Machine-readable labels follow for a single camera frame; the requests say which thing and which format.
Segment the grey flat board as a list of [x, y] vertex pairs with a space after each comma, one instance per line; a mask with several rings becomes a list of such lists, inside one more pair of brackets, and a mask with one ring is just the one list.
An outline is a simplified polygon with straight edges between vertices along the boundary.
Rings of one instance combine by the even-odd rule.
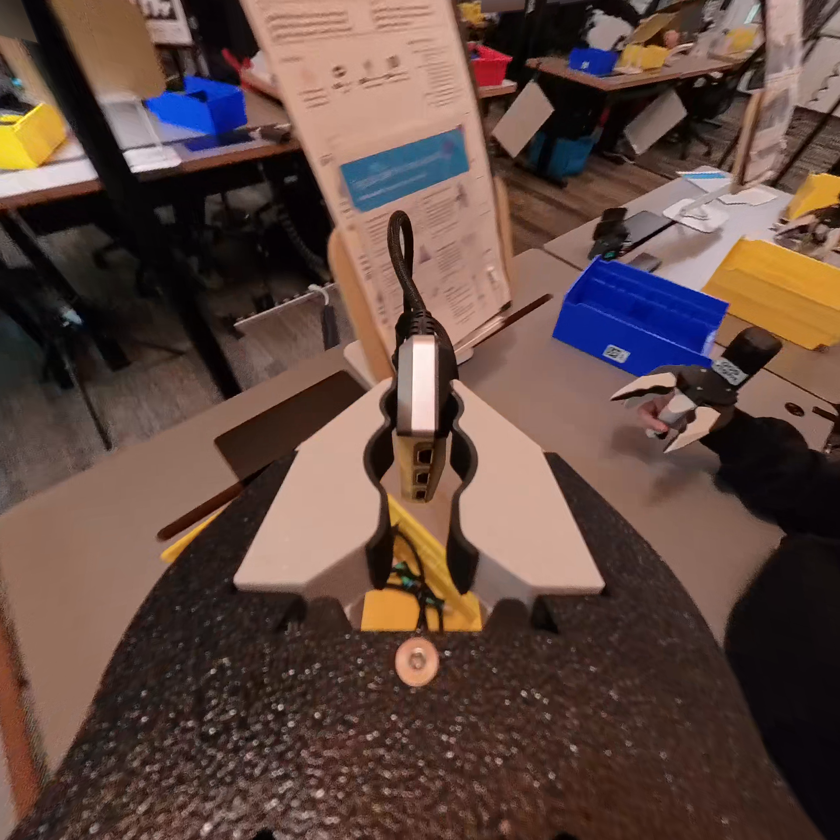
[[624, 139], [633, 156], [639, 156], [649, 150], [686, 116], [686, 107], [675, 90], [660, 94], [624, 129]]
[[531, 79], [497, 121], [490, 136], [507, 156], [515, 159], [553, 113], [554, 105], [551, 100], [540, 84]]

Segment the person's right forearm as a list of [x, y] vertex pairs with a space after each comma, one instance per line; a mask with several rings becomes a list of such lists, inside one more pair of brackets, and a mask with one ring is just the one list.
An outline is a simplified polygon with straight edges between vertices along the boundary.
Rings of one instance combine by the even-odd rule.
[[719, 458], [722, 485], [789, 534], [839, 538], [839, 465], [777, 418], [739, 409], [700, 440]]

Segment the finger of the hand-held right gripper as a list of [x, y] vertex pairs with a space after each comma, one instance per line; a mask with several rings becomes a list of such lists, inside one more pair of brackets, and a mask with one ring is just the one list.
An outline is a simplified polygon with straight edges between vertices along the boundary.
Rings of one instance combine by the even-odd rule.
[[676, 452], [707, 436], [718, 422], [718, 411], [711, 406], [698, 406], [694, 418], [667, 444], [665, 454]]
[[672, 393], [677, 384], [678, 376], [672, 371], [646, 374], [620, 388], [610, 397], [610, 401], [624, 402], [638, 397], [653, 399], [654, 396]]

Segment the printed standing board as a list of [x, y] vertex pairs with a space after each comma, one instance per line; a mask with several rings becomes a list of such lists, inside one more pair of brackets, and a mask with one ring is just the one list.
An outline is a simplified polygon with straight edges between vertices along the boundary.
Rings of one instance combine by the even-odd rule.
[[768, 181], [784, 154], [802, 73], [801, 1], [763, 3], [764, 76], [742, 120], [729, 192]]

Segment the person's dark clothing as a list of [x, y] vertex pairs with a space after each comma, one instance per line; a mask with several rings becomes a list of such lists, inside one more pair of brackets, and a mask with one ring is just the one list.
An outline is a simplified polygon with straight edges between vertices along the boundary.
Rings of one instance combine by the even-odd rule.
[[724, 648], [773, 763], [839, 838], [839, 545], [784, 538], [731, 610]]

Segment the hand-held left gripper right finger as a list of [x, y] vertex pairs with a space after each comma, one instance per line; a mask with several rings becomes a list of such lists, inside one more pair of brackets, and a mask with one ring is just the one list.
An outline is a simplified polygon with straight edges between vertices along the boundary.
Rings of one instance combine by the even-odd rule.
[[482, 603], [598, 595], [604, 580], [553, 473], [560, 462], [454, 381], [449, 464], [458, 477], [446, 543], [460, 594]]

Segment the red plastic bin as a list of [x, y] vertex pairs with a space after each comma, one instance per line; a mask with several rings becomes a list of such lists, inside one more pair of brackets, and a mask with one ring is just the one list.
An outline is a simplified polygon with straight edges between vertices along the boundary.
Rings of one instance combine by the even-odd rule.
[[478, 88], [493, 88], [507, 78], [512, 57], [481, 43], [468, 43], [469, 59]]

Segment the yellow plastic bin with divider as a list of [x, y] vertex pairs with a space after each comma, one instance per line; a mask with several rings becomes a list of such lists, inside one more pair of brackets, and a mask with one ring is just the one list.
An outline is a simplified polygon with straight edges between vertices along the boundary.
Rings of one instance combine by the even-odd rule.
[[480, 631], [480, 602], [456, 590], [443, 544], [403, 504], [393, 497], [388, 501], [395, 530], [392, 573], [383, 591], [365, 594], [362, 630]]

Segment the person's right hand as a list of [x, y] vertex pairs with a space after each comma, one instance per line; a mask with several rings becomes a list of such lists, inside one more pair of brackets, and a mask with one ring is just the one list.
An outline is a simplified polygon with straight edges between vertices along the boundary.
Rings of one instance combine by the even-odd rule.
[[660, 418], [662, 413], [668, 413], [672, 397], [671, 394], [657, 395], [638, 405], [637, 419], [648, 437], [667, 439], [676, 434], [674, 428]]

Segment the blue storage crate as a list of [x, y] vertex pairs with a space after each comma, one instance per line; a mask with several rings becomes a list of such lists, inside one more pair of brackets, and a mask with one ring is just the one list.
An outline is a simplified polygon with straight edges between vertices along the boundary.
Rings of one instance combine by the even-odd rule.
[[[600, 138], [598, 131], [583, 135], [577, 139], [558, 138], [553, 144], [551, 156], [543, 173], [555, 180], [563, 180], [583, 172], [595, 143]], [[539, 171], [542, 148], [547, 139], [543, 131], [537, 132], [528, 146], [527, 162]]]

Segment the silver multiport hub with cable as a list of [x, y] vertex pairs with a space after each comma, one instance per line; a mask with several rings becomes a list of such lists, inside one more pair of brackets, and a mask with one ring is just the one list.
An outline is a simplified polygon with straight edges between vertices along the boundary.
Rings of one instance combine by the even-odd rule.
[[393, 442], [404, 499], [428, 503], [445, 467], [454, 421], [452, 381], [457, 378], [454, 345], [413, 278], [414, 235], [408, 214], [390, 216], [386, 245], [402, 290], [403, 310], [395, 326], [395, 419]]

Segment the white monitor stand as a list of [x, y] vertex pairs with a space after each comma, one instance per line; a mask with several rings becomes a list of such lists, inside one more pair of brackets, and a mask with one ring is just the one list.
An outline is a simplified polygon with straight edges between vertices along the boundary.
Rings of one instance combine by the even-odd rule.
[[714, 178], [711, 172], [699, 173], [689, 182], [699, 186], [701, 194], [694, 198], [684, 198], [667, 206], [661, 214], [669, 221], [680, 224], [702, 234], [713, 234], [729, 220], [729, 214], [720, 203], [720, 199], [730, 195], [732, 179], [729, 175]]

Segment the printed instruction board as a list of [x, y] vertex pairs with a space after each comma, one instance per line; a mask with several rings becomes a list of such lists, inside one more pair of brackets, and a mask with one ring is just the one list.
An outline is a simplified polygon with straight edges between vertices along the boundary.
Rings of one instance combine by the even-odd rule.
[[454, 6], [241, 3], [388, 353], [403, 292], [386, 244], [410, 218], [413, 278], [460, 342], [511, 299], [476, 90]]

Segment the brown cardboard box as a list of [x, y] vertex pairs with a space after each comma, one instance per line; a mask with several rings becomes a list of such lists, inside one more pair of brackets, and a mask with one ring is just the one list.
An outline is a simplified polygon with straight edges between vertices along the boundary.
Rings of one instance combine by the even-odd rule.
[[142, 13], [131, 1], [50, 5], [98, 100], [145, 100], [164, 92], [161, 62]]

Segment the large yellow plastic bin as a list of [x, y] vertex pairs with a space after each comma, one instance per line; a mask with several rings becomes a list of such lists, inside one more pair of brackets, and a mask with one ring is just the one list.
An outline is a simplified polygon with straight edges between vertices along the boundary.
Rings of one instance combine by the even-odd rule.
[[839, 342], [839, 268], [770, 241], [741, 237], [703, 292], [728, 314], [807, 350]]

